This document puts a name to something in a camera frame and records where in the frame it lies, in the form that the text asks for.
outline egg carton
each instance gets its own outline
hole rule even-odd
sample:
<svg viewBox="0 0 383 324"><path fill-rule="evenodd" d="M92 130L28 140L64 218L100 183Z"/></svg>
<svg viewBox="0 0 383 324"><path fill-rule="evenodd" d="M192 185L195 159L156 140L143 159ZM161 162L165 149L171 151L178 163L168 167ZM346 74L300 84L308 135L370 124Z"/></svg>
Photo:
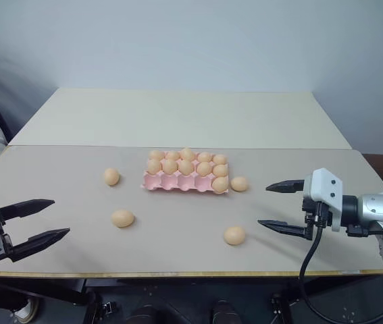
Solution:
<svg viewBox="0 0 383 324"><path fill-rule="evenodd" d="M165 159L162 159L161 164L164 166ZM199 192L212 191L215 192L212 188L212 180L216 178L213 173L210 173L204 177L200 176L196 172L197 165L200 163L196 159L191 161L194 165L194 171L189 175L183 175L180 171L176 171L173 174L166 174L163 170L158 171L156 174L152 175L145 171L143 175L143 184L142 188L148 190L155 190L157 188L163 188L164 190L171 189L181 189L182 191L188 191L190 189L197 190ZM213 167L215 163L210 161L209 164ZM216 192L217 194L227 193L229 190L223 192Z"/></svg>

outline brown egg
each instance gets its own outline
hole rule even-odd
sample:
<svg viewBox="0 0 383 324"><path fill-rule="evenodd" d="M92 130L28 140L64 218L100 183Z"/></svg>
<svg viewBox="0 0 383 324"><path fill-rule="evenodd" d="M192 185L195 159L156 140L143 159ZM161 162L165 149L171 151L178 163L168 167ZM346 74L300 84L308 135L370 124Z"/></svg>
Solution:
<svg viewBox="0 0 383 324"><path fill-rule="evenodd" d="M109 167L104 171L104 182L109 186L114 186L119 182L120 174L117 169Z"/></svg>
<svg viewBox="0 0 383 324"><path fill-rule="evenodd" d="M212 173L215 177L225 177L228 173L227 165L225 164L219 164L215 165L212 169Z"/></svg>
<svg viewBox="0 0 383 324"><path fill-rule="evenodd" d="M159 170L161 170L161 163L157 159L150 159L148 161L148 173L154 175Z"/></svg>
<svg viewBox="0 0 383 324"><path fill-rule="evenodd" d="M194 171L194 165L188 160L182 160L179 162L179 171L184 176L188 176Z"/></svg>
<svg viewBox="0 0 383 324"><path fill-rule="evenodd" d="M212 166L209 164L209 162L200 162L199 165L196 168L196 172L201 177L205 177L208 174L210 174L211 170L212 170Z"/></svg>
<svg viewBox="0 0 383 324"><path fill-rule="evenodd" d="M134 215L130 211L121 209L111 214L111 222L118 227L127 227L134 222Z"/></svg>
<svg viewBox="0 0 383 324"><path fill-rule="evenodd" d="M227 157L223 154L217 154L217 155L213 156L212 161L215 164L226 164L227 163Z"/></svg>
<svg viewBox="0 0 383 324"><path fill-rule="evenodd" d="M173 174L178 171L178 164L175 160L167 159L163 164L163 171L166 174Z"/></svg>
<svg viewBox="0 0 383 324"><path fill-rule="evenodd" d="M245 191L248 189L248 180L244 177L235 177L230 181L230 186L234 191Z"/></svg>
<svg viewBox="0 0 383 324"><path fill-rule="evenodd" d="M178 160L180 158L179 152L170 151L165 155L166 159Z"/></svg>
<svg viewBox="0 0 383 324"><path fill-rule="evenodd" d="M164 159L164 157L165 157L164 152L161 152L159 150L154 150L154 151L149 152L149 158L150 159L155 159L155 160L160 161L160 160Z"/></svg>
<svg viewBox="0 0 383 324"><path fill-rule="evenodd" d="M211 153L202 152L202 153L199 153L199 155L197 155L198 162L211 162L211 160L212 160Z"/></svg>
<svg viewBox="0 0 383 324"><path fill-rule="evenodd" d="M193 161L196 159L196 154L189 148L184 148L180 151L180 157L182 160Z"/></svg>
<svg viewBox="0 0 383 324"><path fill-rule="evenodd" d="M212 181L212 188L218 194L225 192L229 188L229 181L226 177L215 178Z"/></svg>
<svg viewBox="0 0 383 324"><path fill-rule="evenodd" d="M224 231L224 240L230 245L239 245L245 241L245 231L242 227L229 227Z"/></svg>

